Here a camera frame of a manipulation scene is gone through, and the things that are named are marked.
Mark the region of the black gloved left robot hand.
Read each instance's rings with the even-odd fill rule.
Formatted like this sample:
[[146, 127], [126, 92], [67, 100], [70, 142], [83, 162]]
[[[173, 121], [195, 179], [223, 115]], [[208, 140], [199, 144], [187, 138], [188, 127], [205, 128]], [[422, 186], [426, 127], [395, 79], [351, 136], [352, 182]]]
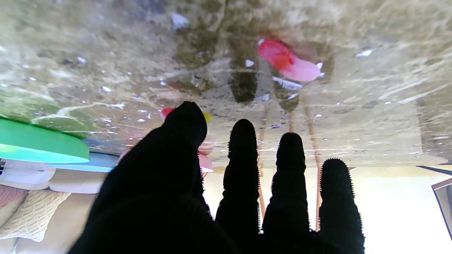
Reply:
[[340, 159], [321, 168], [320, 230], [310, 229], [301, 137], [285, 133], [260, 233], [255, 128], [237, 121], [215, 218], [203, 197], [198, 149], [207, 123], [185, 101], [107, 175], [70, 254], [363, 254], [351, 176]]

